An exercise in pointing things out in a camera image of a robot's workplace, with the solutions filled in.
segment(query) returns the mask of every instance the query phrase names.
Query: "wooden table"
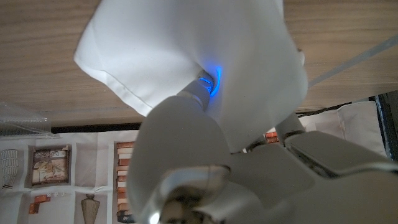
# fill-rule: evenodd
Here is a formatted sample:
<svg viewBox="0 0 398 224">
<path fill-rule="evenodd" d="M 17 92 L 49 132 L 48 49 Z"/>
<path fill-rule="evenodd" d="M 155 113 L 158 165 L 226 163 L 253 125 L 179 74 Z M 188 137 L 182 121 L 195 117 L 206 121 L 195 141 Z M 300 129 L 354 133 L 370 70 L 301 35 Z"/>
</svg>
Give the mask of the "wooden table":
<svg viewBox="0 0 398 224">
<path fill-rule="evenodd" d="M 50 118 L 53 126 L 141 122 L 73 61 L 98 0 L 0 2 L 0 101 Z M 398 1 L 285 0 L 285 20 L 305 52 L 310 80 L 398 34 Z M 398 47 L 311 87 L 299 110 L 398 90 Z"/>
</svg>

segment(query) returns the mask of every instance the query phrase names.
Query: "framed picture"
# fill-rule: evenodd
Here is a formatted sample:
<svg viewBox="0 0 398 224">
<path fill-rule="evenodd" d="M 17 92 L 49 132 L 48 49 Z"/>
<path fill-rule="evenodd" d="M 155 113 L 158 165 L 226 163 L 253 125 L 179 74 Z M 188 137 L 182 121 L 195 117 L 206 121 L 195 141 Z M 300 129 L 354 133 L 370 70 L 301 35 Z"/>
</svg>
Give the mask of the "framed picture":
<svg viewBox="0 0 398 224">
<path fill-rule="evenodd" d="M 32 186 L 69 182 L 69 145 L 33 152 Z"/>
</svg>

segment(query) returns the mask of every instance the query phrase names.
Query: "white fabric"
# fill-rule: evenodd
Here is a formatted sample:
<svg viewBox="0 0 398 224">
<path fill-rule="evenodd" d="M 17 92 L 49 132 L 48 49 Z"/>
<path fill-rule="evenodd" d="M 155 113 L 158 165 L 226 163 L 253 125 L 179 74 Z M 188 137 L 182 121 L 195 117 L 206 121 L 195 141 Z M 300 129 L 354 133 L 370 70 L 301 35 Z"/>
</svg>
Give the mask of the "white fabric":
<svg viewBox="0 0 398 224">
<path fill-rule="evenodd" d="M 331 134 L 387 156 L 373 101 L 345 105 L 338 110 L 300 118 L 300 121 L 306 131 Z"/>
<path fill-rule="evenodd" d="M 144 116 L 205 69 L 220 83 L 207 113 L 231 152 L 240 151 L 307 93 L 281 7 L 281 0 L 104 0 L 75 62 Z"/>
</svg>

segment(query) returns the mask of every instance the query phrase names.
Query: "white robot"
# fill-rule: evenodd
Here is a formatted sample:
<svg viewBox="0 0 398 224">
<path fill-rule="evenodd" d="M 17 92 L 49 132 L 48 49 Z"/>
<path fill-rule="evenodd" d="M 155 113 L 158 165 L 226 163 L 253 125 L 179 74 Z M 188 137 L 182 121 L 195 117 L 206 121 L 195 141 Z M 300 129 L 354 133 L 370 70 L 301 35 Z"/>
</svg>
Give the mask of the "white robot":
<svg viewBox="0 0 398 224">
<path fill-rule="evenodd" d="M 127 194 L 139 223 L 398 223 L 398 165 L 336 137 L 306 133 L 292 113 L 282 144 L 230 154 L 205 114 L 203 72 L 143 122 Z"/>
</svg>

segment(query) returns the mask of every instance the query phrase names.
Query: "transparent plastic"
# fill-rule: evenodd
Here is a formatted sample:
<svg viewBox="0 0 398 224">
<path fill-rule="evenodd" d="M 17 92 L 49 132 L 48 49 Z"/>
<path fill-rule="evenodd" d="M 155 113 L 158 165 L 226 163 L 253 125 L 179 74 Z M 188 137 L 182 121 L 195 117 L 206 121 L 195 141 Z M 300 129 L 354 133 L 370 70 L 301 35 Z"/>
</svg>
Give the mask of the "transparent plastic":
<svg viewBox="0 0 398 224">
<path fill-rule="evenodd" d="M 0 140 L 59 138 L 51 133 L 51 121 L 43 116 L 0 102 Z"/>
</svg>

